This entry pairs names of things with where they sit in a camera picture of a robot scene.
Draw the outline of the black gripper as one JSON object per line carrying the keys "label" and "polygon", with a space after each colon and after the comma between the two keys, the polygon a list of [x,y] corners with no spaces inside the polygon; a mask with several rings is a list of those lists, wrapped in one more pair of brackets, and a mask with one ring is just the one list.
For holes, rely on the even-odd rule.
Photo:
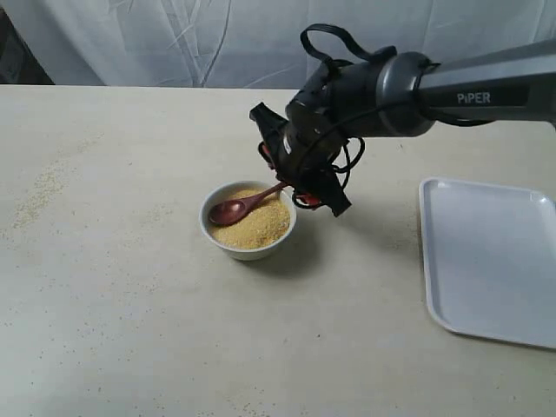
{"label": "black gripper", "polygon": [[292,202],[300,209],[327,206],[334,216],[351,207],[344,192],[353,166],[347,119],[360,108],[348,104],[361,88],[361,67],[336,60],[336,73],[320,65],[286,106],[284,118],[266,104],[249,111],[260,132],[257,151],[276,178],[294,187]]}

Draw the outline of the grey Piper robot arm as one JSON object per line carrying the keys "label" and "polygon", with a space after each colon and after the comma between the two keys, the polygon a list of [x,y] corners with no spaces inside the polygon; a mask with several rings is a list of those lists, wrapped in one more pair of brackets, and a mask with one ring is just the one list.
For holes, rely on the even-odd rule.
{"label": "grey Piper robot arm", "polygon": [[387,47],[352,63],[325,60],[279,115],[250,110],[259,151],[278,180],[313,207],[350,202],[335,158],[351,139],[416,137],[436,122],[472,127],[555,118],[555,43],[546,40],[451,63]]}

